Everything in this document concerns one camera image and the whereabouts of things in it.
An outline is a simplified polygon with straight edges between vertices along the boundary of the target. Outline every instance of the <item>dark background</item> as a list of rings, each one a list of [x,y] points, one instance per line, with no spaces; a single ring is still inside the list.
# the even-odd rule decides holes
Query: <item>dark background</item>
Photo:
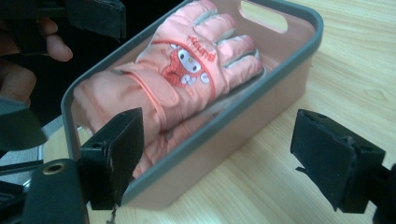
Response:
[[[77,77],[180,2],[182,0],[123,1],[127,15],[127,38],[122,40],[72,27],[67,18],[54,19],[59,27],[58,35],[73,51],[73,59],[67,63],[60,63],[43,55],[18,54],[2,58],[18,63],[35,73],[37,83],[31,96],[31,110],[44,126],[61,115],[62,97]]]

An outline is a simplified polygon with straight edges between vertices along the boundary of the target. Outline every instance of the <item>cartoon character print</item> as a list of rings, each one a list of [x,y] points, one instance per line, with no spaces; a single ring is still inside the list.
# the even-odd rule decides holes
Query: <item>cartoon character print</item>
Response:
[[[169,83],[179,87],[190,86],[198,79],[203,83],[209,83],[210,79],[206,71],[188,51],[174,44],[171,44],[171,47],[174,49],[171,53],[171,62],[162,73]]]

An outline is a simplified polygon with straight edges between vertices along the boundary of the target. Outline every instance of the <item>glove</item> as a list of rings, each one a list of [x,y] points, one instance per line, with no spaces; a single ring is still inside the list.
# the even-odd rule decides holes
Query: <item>glove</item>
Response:
[[[120,112],[142,107],[146,148],[135,177],[213,116],[188,118],[262,72],[253,40],[231,37],[235,27],[210,1],[191,2],[165,20],[134,63],[75,88],[82,120],[93,132]]]

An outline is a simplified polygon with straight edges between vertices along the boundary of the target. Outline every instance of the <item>wooden table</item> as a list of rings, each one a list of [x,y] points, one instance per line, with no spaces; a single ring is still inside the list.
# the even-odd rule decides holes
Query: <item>wooden table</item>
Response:
[[[315,184],[294,170],[300,163],[290,154],[290,140],[296,112],[304,108],[385,149],[386,167],[396,162],[396,1],[293,2],[312,7],[325,23],[303,98],[171,206],[122,207],[117,223],[372,223],[371,203],[364,215],[332,210]],[[67,156],[63,129],[45,150],[46,160]],[[90,210],[91,223],[109,218],[109,211]]]

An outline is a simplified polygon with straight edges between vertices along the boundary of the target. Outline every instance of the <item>light wood tabletop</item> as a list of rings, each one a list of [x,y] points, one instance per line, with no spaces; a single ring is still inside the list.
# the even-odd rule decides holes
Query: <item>light wood tabletop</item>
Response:
[[[290,154],[299,108],[319,112],[387,151],[396,163],[396,1],[293,0],[324,20],[304,96],[161,211],[121,207],[116,223],[372,223],[334,212]],[[46,161],[67,157],[64,129],[45,145]],[[110,211],[89,210],[91,223]]]

